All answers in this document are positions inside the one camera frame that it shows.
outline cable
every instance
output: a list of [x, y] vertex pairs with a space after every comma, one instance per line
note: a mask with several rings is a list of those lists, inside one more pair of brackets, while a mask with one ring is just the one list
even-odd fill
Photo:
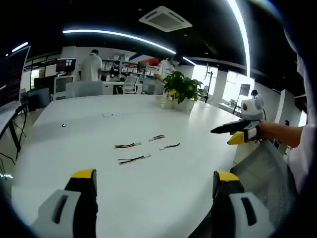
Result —
[[264, 112], [264, 120], [266, 120], [265, 110], [264, 110], [264, 108], [262, 108], [262, 109], [263, 109], [263, 112]]
[[[24, 112], [24, 122], [23, 122], [23, 127], [22, 127], [22, 132], [24, 130], [24, 127], [25, 127], [25, 122], [26, 122], [26, 115], [27, 115], [27, 111], [26, 109], [22, 109], [23, 112]], [[19, 144], [21, 145], [21, 138], [22, 138], [22, 133], [20, 134], [20, 138], [19, 138]], [[18, 159], [18, 154], [19, 154], [19, 151], [18, 149], [16, 150], [16, 156], [15, 156], [15, 161], [17, 161]]]
[[19, 127], [14, 121], [12, 121], [12, 123], [13, 123], [13, 125], [15, 125], [17, 128], [19, 128], [19, 129], [22, 131], [21, 133], [23, 133], [24, 137], [26, 137], [26, 135], [25, 135], [24, 131], [22, 130], [22, 128]]
[[5, 170], [4, 170], [4, 165], [3, 165], [3, 161], [2, 159], [0, 158], [1, 160], [1, 164], [2, 164], [2, 167], [3, 167], [3, 176], [4, 176], [4, 180], [6, 181], [6, 174], [5, 174]]
[[5, 156], [5, 157], [11, 159], [12, 163], [15, 165], [14, 160], [13, 160], [10, 156], [7, 156], [7, 155], [5, 155], [5, 154], [3, 154], [3, 153], [1, 153], [1, 152], [0, 152], [0, 155]]

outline ceiling light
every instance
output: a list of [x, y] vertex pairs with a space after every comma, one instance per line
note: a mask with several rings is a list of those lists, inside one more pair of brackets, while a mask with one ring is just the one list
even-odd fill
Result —
[[23, 44], [21, 44], [21, 45], [19, 45], [18, 47], [14, 48], [14, 49], [12, 50], [12, 53], [15, 52], [15, 51], [17, 51], [17, 50], [19, 50], [19, 49], [21, 49], [22, 47], [24, 47], [24, 46], [26, 46], [26, 45], [28, 45], [28, 44], [29, 44], [28, 42], [24, 42]]
[[240, 32], [242, 35], [242, 40], [243, 40], [243, 45], [244, 45], [244, 50], [246, 54], [246, 64], [247, 64], [247, 77], [250, 77], [250, 49], [249, 49], [249, 42], [248, 42], [248, 35], [247, 35], [247, 29], [246, 26], [244, 25], [243, 18], [241, 15], [241, 12], [239, 10], [239, 7], [236, 3], [235, 0], [227, 0], [233, 13], [234, 16], [237, 19]]
[[[142, 39], [142, 38], [139, 38], [139, 37], [136, 37], [136, 36], [131, 36], [131, 35], [127, 35], [127, 34], [123, 34], [123, 33], [119, 33], [119, 32], [113, 32], [113, 31], [102, 31], [102, 30], [86, 30], [86, 29], [80, 29], [80, 30], [65, 30], [63, 31], [64, 34], [68, 34], [68, 33], [80, 33], [80, 32], [89, 32], [89, 33], [102, 33], [102, 34], [110, 34], [110, 35], [116, 35], [116, 36], [123, 36], [123, 37], [127, 37], [127, 38], [131, 38], [131, 39], [134, 39], [134, 40], [137, 40], [137, 41], [142, 41], [144, 43], [147, 43], [147, 44], [150, 44], [150, 45], [153, 45], [153, 46], [156, 46], [156, 47], [159, 47], [165, 51], [168, 51], [172, 54], [176, 54], [175, 51], [173, 50], [170, 50], [169, 48], [166, 48], [164, 46], [161, 46], [157, 43], [154, 43], [152, 41], [148, 41], [148, 40], [145, 40], [145, 39]], [[183, 57], [184, 60], [188, 61], [189, 63], [191, 63], [192, 65], [196, 66], [196, 64], [192, 61], [190, 61], [189, 59], [187, 59], [186, 57]]]

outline mesh chair back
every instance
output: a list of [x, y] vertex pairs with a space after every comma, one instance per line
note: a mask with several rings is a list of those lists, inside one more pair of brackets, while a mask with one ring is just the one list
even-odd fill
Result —
[[54, 78], [54, 100], [64, 99], [66, 97], [66, 84], [73, 82], [74, 77], [73, 75], [68, 75]]
[[157, 82], [155, 79], [144, 78], [143, 79], [142, 93], [154, 94], [156, 83]]
[[66, 85], [66, 98], [98, 96], [103, 94], [103, 82], [73, 82]]
[[128, 76], [125, 78], [122, 90], [123, 94], [136, 93], [135, 84], [137, 83], [138, 77]]
[[297, 198], [293, 175], [279, 151], [264, 140], [231, 172], [268, 208], [269, 219], [277, 228]]

